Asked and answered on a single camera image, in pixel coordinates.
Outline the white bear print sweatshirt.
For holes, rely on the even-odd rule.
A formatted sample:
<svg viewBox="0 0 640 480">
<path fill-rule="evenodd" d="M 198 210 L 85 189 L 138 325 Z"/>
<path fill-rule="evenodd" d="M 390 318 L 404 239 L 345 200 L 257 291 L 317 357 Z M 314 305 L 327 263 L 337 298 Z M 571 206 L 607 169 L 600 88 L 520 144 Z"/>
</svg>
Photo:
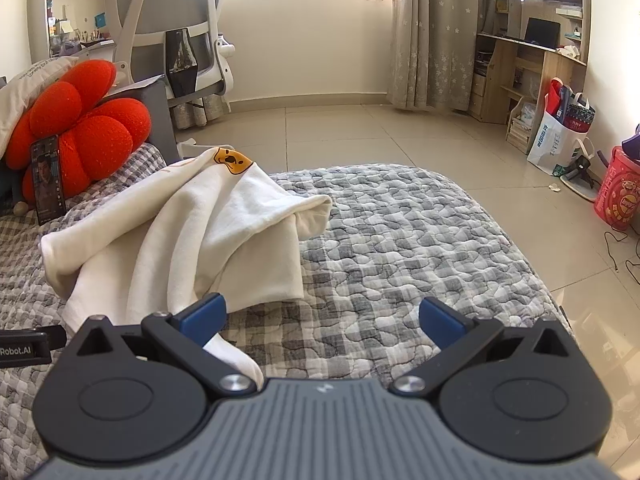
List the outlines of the white bear print sweatshirt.
<svg viewBox="0 0 640 480">
<path fill-rule="evenodd" d="M 212 148 L 158 170 L 40 242 L 48 283 L 77 332 L 86 318 L 137 324 L 210 292 L 230 313 L 303 298 L 299 244 L 332 200 L 285 191 L 262 168 L 232 170 Z"/>
</svg>

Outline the grey checked quilt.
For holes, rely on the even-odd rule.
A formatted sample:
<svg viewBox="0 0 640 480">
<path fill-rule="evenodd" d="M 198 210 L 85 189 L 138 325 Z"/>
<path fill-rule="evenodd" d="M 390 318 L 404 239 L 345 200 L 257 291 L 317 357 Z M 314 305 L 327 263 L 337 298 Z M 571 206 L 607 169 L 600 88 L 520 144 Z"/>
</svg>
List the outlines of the grey checked quilt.
<svg viewBox="0 0 640 480">
<path fill-rule="evenodd" d="M 164 167 L 160 151 L 143 144 L 122 169 L 68 200 L 63 219 L 1 219 L 1 328 L 61 323 L 64 301 L 44 277 L 40 238 Z M 454 181 L 400 165 L 272 178 L 292 194 L 330 196 L 333 207 L 324 233 L 300 243 L 303 299 L 232 313 L 221 334 L 266 376 L 372 376 L 386 385 L 437 353 L 419 330 L 426 296 L 506 326 L 556 318 L 573 335 L 522 252 Z M 49 367 L 1 369 L 1 479 L 21 479 L 46 459 L 30 412 Z"/>
</svg>

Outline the black smartphone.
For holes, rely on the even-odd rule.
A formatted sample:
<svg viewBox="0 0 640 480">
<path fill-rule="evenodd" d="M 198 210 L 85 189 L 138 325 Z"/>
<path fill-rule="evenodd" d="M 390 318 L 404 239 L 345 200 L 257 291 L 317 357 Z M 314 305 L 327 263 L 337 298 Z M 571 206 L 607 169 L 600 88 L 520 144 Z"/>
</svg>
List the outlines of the black smartphone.
<svg viewBox="0 0 640 480">
<path fill-rule="evenodd" d="M 49 136 L 32 144 L 32 185 L 40 226 L 66 214 L 58 138 Z"/>
</svg>

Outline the red bucket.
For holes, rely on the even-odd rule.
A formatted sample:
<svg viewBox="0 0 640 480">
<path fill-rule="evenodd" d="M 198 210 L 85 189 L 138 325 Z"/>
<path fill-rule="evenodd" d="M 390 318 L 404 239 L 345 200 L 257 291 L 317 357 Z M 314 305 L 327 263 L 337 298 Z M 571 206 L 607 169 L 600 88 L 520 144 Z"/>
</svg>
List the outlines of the red bucket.
<svg viewBox="0 0 640 480">
<path fill-rule="evenodd" d="M 639 164 L 630 159 L 620 146 L 612 149 L 594 212 L 612 228 L 626 231 L 639 207 Z"/>
</svg>

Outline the white blue paper bag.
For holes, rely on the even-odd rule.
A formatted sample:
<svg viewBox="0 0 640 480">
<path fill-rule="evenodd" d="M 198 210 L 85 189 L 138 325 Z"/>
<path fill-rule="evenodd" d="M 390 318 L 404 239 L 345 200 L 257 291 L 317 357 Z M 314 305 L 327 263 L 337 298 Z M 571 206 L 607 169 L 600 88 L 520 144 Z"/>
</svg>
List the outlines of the white blue paper bag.
<svg viewBox="0 0 640 480">
<path fill-rule="evenodd" d="M 585 133 L 563 126 L 544 112 L 527 161 L 551 177 L 561 177 L 579 156 L 592 159 L 590 148 L 593 145 Z"/>
</svg>

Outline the red flower cushion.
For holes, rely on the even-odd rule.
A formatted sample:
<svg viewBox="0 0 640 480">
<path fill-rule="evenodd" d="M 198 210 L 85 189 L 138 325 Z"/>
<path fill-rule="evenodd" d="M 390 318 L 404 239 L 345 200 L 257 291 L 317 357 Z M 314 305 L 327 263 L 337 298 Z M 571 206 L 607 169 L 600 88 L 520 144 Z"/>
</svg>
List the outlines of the red flower cushion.
<svg viewBox="0 0 640 480">
<path fill-rule="evenodd" d="M 103 102 L 115 78 L 110 61 L 79 61 L 22 115 L 1 161 L 23 175 L 27 203 L 35 203 L 30 154 L 35 142 L 58 138 L 62 187 L 71 198 L 111 177 L 146 141 L 151 116 L 143 103 L 131 98 Z"/>
</svg>

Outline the white printed pillow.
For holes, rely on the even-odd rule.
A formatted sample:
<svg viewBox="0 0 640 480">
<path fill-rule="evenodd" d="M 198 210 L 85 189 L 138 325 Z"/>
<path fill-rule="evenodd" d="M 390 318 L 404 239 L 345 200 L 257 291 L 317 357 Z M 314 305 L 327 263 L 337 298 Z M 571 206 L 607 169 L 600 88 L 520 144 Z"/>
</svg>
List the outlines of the white printed pillow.
<svg viewBox="0 0 640 480">
<path fill-rule="evenodd" d="M 0 90 L 0 148 L 4 155 L 12 133 L 22 115 L 40 94 L 59 80 L 80 58 L 63 56 L 48 58 L 16 75 Z"/>
</svg>

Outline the red bag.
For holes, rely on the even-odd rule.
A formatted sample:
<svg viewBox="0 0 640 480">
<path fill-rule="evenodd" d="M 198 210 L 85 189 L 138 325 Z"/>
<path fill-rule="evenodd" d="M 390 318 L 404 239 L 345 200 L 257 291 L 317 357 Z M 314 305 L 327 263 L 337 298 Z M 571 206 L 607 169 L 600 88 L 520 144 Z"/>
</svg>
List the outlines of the red bag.
<svg viewBox="0 0 640 480">
<path fill-rule="evenodd" d="M 549 115 L 554 115 L 558 110 L 562 100 L 563 81 L 554 77 L 549 81 L 546 94 L 546 108 L 544 109 Z"/>
</svg>

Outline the wooden desk shelf unit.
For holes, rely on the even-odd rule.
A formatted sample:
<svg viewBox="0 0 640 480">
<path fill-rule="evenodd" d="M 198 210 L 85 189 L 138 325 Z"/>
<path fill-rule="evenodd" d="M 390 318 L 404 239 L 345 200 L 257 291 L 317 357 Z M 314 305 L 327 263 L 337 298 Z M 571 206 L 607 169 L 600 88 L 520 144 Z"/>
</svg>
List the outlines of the wooden desk shelf unit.
<svg viewBox="0 0 640 480">
<path fill-rule="evenodd" d="M 591 0 L 496 0 L 494 29 L 476 35 L 469 114 L 506 126 L 506 142 L 530 149 L 544 114 L 549 81 L 584 85 L 591 32 Z M 555 50 L 524 41 L 529 18 L 561 24 Z"/>
</svg>

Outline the black monitor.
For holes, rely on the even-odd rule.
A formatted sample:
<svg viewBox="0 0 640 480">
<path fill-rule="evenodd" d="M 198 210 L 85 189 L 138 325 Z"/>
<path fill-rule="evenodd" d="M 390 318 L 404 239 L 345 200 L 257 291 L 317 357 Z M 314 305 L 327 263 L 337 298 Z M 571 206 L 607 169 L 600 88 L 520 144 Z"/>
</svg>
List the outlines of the black monitor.
<svg viewBox="0 0 640 480">
<path fill-rule="evenodd" d="M 542 18 L 529 18 L 524 41 L 555 50 L 559 47 L 561 24 Z"/>
</svg>

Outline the white grey office chair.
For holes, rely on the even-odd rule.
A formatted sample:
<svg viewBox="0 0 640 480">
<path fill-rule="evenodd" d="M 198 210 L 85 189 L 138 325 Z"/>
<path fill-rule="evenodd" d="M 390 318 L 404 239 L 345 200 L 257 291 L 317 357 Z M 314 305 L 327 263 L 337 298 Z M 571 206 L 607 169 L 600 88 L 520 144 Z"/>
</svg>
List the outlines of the white grey office chair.
<svg viewBox="0 0 640 480">
<path fill-rule="evenodd" d="M 226 112 L 235 47 L 219 31 L 221 0 L 104 0 L 117 89 L 160 77 L 174 127 Z"/>
</svg>

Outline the beige star curtain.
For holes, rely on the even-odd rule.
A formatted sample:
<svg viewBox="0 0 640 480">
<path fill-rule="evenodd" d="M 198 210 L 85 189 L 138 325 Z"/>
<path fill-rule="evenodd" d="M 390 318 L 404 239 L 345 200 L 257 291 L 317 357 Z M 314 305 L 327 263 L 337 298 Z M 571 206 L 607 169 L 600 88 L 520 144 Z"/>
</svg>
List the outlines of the beige star curtain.
<svg viewBox="0 0 640 480">
<path fill-rule="evenodd" d="M 496 0 L 394 0 L 387 99 L 400 110 L 469 109 L 476 35 Z"/>
</svg>

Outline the white bookshelf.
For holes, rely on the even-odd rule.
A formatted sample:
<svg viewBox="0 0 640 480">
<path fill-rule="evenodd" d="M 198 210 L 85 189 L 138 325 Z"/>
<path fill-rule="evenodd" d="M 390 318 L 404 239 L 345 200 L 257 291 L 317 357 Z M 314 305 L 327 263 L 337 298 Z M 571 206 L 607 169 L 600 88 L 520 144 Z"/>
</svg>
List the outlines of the white bookshelf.
<svg viewBox="0 0 640 480">
<path fill-rule="evenodd" d="M 30 58 L 61 53 L 66 41 L 89 42 L 106 32 L 104 0 L 26 0 Z"/>
</svg>

